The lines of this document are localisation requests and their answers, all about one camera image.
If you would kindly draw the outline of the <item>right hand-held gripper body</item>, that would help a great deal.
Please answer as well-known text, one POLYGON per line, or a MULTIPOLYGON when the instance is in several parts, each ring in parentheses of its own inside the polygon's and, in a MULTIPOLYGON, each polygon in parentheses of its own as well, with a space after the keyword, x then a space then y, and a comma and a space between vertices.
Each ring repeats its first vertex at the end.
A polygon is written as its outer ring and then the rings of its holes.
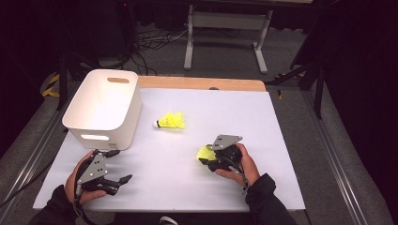
POLYGON ((208 161, 208 168, 215 172, 218 169, 226 171, 238 171, 241 164, 242 154, 237 143, 242 140, 241 136, 218 135, 210 150, 215 153, 215 158, 208 161))

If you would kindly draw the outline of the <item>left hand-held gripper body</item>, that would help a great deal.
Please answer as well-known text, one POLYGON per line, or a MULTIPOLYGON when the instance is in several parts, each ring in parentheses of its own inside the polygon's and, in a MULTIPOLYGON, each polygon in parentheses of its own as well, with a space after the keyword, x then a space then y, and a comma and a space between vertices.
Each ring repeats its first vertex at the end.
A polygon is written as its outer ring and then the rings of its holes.
POLYGON ((115 195, 120 187, 118 182, 107 180, 108 173, 103 152, 96 149, 90 158, 86 159, 78 169, 75 179, 75 195, 81 196, 84 190, 104 190, 109 195, 115 195))

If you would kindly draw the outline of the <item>person's right hand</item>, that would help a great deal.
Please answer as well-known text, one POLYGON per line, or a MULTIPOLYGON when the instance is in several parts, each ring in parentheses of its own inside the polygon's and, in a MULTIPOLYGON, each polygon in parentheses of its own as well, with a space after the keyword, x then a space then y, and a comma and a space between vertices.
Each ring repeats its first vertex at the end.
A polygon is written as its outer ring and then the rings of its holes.
POLYGON ((241 151, 242 154, 241 169, 244 174, 241 175, 232 171, 225 171, 222 169, 216 170, 215 173, 223 178, 234 180, 244 188, 248 188, 255 183, 255 181, 260 177, 260 174, 252 157, 248 154, 246 147, 242 143, 238 142, 237 148, 241 151))

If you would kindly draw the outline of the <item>person's left hand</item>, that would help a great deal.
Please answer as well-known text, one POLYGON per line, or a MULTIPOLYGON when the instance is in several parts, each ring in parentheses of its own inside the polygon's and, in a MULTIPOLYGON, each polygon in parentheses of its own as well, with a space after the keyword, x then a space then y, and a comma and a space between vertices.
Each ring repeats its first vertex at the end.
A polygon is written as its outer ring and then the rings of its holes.
MULTIPOLYGON (((69 178, 66 181, 66 184, 64 185, 64 190, 67 196, 67 199, 70 203, 74 203, 74 197, 75 197, 75 179, 76 179, 76 174, 78 172, 79 167, 81 164, 88 158, 91 157, 93 151, 89 151, 75 166, 73 169, 72 173, 70 174, 69 178)), ((104 190, 95 190, 95 191, 83 191, 80 199, 80 204, 85 204, 90 201, 105 197, 107 193, 104 190)))

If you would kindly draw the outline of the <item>white table mat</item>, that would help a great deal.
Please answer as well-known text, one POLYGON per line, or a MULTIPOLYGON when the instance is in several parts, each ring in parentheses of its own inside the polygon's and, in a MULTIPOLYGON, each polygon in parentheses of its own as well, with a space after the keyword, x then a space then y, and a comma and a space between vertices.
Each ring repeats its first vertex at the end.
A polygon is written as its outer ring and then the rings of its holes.
POLYGON ((298 179, 267 92, 144 88, 130 147, 107 159, 108 176, 132 175, 114 196, 86 210, 131 212, 245 212, 243 190, 211 172, 198 150, 220 134, 237 135, 257 168, 276 182, 289 210, 305 207, 298 179), (153 127, 167 113, 183 113, 184 128, 153 127))

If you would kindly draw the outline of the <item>white plastic bin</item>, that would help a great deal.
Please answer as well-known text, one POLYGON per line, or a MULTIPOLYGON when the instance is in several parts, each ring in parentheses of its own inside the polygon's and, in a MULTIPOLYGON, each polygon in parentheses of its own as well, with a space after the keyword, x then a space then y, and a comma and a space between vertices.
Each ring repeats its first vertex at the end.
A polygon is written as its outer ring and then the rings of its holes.
POLYGON ((142 105, 136 73, 94 69, 75 93, 62 123, 86 148, 126 150, 131 145, 142 105))

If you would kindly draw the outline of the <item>wooden table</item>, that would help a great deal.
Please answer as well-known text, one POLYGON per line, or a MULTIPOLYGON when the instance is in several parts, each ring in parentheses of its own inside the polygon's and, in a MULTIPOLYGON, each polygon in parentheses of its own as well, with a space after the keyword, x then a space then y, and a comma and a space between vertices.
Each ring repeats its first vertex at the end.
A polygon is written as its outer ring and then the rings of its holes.
POLYGON ((173 88, 254 92, 267 91, 264 83, 258 80, 140 76, 138 78, 138 83, 142 88, 173 88))

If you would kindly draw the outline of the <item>black tripod stand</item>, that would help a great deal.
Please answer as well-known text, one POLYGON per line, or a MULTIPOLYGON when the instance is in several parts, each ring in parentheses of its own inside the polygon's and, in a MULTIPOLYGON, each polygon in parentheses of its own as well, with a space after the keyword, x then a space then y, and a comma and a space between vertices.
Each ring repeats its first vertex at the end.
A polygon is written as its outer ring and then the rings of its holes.
POLYGON ((314 95, 314 112, 316 117, 321 119, 321 104, 325 80, 325 74, 323 72, 321 63, 312 62, 310 64, 295 68, 282 76, 277 76, 270 82, 266 82, 266 85, 276 86, 294 77, 297 77, 299 74, 302 74, 301 80, 298 82, 299 90, 309 91, 313 84, 316 84, 314 95))
POLYGON ((54 8, 54 44, 60 51, 60 110, 68 99, 68 74, 73 80, 81 81, 86 72, 82 64, 89 68, 99 68, 88 25, 83 14, 84 0, 53 0, 54 8))

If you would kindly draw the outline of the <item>black curtain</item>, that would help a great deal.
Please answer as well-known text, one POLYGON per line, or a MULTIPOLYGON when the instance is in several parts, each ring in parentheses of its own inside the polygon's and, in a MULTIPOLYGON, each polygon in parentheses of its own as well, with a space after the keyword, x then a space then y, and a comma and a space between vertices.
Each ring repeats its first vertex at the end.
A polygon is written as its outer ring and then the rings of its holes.
POLYGON ((0 0, 0 158, 43 102, 40 88, 54 69, 46 0, 0 0))
POLYGON ((398 223, 398 0, 340 0, 327 28, 330 94, 398 223))

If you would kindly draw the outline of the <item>black device with red light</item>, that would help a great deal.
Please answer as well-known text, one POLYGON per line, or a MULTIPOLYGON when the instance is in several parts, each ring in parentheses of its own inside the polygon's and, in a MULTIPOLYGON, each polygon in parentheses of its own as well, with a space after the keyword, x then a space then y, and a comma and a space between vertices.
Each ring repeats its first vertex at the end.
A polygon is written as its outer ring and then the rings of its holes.
POLYGON ((135 4, 132 0, 115 0, 117 10, 119 12, 119 20, 121 22, 121 30, 125 36, 127 44, 130 46, 130 50, 135 53, 139 50, 139 44, 137 42, 137 22, 134 15, 135 4))

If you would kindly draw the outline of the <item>grey metal floor rail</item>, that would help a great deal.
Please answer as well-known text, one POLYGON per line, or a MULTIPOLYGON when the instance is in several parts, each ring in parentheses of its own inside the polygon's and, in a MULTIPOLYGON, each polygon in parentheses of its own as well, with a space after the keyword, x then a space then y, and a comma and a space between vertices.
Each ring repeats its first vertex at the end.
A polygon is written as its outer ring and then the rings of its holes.
POLYGON ((330 168, 333 172, 334 178, 340 189, 340 192, 343 196, 345 205, 351 216, 354 225, 368 225, 368 221, 365 218, 360 204, 357 200, 357 196, 349 182, 349 179, 344 171, 344 168, 338 159, 335 148, 332 144, 332 141, 329 137, 325 124, 321 119, 317 117, 317 114, 314 110, 314 101, 312 95, 303 91, 301 93, 303 101, 305 102, 306 107, 308 108, 316 130, 320 136, 321 143, 323 145, 323 149, 325 150, 326 159, 330 165, 330 168))
POLYGON ((17 140, 0 158, 0 225, 25 225, 67 132, 58 100, 47 97, 17 140))

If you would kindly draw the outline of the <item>grey metal desk frame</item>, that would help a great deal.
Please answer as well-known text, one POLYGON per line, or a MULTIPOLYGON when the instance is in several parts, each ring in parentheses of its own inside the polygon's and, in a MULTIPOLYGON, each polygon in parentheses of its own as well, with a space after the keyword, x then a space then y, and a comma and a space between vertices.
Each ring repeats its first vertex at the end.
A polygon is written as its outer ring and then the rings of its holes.
POLYGON ((258 39, 252 44, 257 65, 261 73, 266 74, 268 67, 262 52, 265 37, 273 15, 268 10, 264 15, 249 15, 236 13, 202 12, 196 11, 194 5, 190 5, 188 15, 188 40, 185 53, 184 68, 191 69, 193 57, 193 28, 224 28, 239 30, 256 30, 259 32, 258 39))

